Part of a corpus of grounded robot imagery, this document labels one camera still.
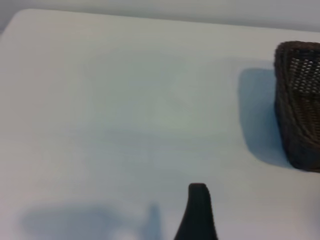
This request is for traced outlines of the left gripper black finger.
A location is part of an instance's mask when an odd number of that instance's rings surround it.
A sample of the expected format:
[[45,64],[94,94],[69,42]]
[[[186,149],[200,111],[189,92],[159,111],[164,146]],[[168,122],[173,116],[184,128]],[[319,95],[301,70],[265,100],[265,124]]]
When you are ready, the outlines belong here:
[[204,183],[188,186],[188,199],[176,240],[217,240],[211,196]]

